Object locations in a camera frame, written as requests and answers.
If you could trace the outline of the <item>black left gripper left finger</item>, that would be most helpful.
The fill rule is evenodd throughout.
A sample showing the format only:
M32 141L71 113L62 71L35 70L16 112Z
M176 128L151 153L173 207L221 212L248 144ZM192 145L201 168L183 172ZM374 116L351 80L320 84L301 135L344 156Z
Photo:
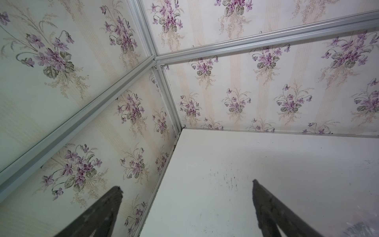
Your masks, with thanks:
M119 186L108 190L84 213L56 234L57 237L110 237L122 202Z

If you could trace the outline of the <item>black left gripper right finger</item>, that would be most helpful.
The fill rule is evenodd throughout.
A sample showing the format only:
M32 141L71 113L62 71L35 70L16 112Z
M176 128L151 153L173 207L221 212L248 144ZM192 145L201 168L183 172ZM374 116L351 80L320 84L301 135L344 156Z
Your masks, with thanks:
M322 236L256 179L253 180L252 200L264 237L280 237L281 233L287 237Z

